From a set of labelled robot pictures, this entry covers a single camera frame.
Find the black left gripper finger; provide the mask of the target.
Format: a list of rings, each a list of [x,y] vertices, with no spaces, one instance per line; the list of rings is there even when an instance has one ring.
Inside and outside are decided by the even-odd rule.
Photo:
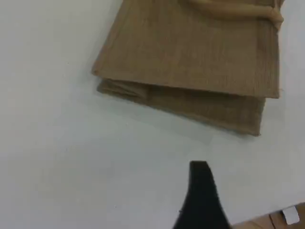
[[[187,194],[175,229],[229,229],[212,171],[205,161],[191,161]]]

